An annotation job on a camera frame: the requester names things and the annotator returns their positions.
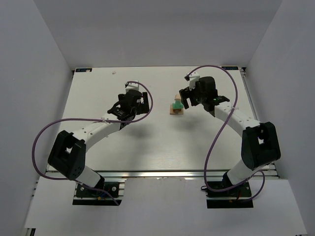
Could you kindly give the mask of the small light wood block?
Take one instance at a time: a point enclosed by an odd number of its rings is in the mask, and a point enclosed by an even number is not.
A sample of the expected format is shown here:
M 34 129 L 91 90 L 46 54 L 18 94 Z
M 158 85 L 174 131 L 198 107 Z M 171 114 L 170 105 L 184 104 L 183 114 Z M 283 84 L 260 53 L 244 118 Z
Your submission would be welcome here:
M 180 101 L 181 100 L 181 96 L 179 94 L 176 94 L 174 100 L 175 101 Z

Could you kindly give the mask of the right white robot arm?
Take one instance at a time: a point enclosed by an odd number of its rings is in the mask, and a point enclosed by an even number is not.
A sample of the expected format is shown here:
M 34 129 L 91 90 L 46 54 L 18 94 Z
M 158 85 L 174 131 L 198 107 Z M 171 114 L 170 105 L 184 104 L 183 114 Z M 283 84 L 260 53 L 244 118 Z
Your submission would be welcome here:
M 201 104 L 205 111 L 232 128 L 241 138 L 241 160 L 222 179 L 221 192 L 250 179 L 264 166 L 279 160 L 281 151 L 273 123 L 262 123 L 237 109 L 228 98 L 219 96 L 213 77 L 186 76 L 189 86 L 180 90 L 184 108 Z

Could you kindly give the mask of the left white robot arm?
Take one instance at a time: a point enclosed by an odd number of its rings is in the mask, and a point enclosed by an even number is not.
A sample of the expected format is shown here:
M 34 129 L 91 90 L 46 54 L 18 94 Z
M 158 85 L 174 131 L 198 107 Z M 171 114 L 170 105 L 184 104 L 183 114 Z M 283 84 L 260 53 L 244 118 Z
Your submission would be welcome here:
M 61 131 L 54 142 L 48 164 L 68 180 L 93 189 L 103 189 L 104 177 L 86 165 L 86 152 L 110 134 L 122 130 L 137 115 L 147 114 L 150 110 L 147 92 L 130 89 L 118 95 L 118 99 L 100 122 L 95 121 L 73 132 Z

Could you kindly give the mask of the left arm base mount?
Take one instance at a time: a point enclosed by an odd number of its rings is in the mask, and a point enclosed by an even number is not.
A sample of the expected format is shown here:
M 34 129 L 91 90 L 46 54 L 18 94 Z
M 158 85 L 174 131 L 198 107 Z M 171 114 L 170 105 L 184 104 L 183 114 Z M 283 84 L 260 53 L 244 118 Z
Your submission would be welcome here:
M 74 206 L 119 206 L 122 202 L 125 181 L 123 178 L 106 178 L 103 186 L 108 194 L 103 191 L 95 191 L 84 184 L 77 183 L 74 190 L 72 204 Z

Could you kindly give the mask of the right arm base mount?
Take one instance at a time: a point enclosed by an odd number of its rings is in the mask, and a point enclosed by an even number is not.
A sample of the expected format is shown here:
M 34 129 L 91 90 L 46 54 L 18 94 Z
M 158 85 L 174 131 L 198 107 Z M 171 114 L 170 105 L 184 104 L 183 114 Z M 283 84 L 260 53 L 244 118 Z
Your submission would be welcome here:
M 248 182 L 224 192 L 210 191 L 206 185 L 200 187 L 206 193 L 208 209 L 253 208 L 251 188 Z

